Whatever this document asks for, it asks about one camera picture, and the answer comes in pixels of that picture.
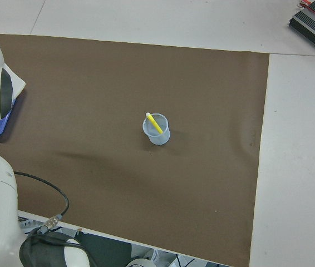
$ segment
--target white table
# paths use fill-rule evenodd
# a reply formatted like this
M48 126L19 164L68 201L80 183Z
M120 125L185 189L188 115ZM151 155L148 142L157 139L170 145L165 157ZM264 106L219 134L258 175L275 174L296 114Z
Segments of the white table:
M251 267L315 266L315 47L296 0L0 1L0 33L271 53Z

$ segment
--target brown paper sheet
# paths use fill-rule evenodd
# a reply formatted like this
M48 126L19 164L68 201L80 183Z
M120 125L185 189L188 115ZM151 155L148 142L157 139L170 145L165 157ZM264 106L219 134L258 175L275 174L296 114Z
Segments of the brown paper sheet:
M14 170L70 198L63 221L248 266L268 54L0 34L27 85L0 137ZM150 143L146 112L171 138ZM19 209L64 207L17 177Z

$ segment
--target translucent plastic cup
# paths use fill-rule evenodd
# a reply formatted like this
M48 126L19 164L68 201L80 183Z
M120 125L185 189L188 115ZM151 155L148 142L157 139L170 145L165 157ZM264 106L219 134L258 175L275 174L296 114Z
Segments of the translucent plastic cup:
M163 133L159 133L147 118L145 118L144 122L142 123L142 130L145 132L145 134L154 145L163 145L170 138L168 120L162 114L153 113L151 115L160 126Z

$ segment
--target yellow pen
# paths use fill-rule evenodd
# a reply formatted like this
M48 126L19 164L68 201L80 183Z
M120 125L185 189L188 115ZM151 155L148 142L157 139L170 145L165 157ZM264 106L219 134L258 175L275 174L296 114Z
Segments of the yellow pen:
M151 124L155 127L155 129L157 129L157 131L159 132L159 134L162 134L163 131L162 129L160 128L160 126L158 125L158 123L154 120L154 118L152 117L152 115L150 113L146 113L145 114L146 117L149 119L149 121L151 122Z

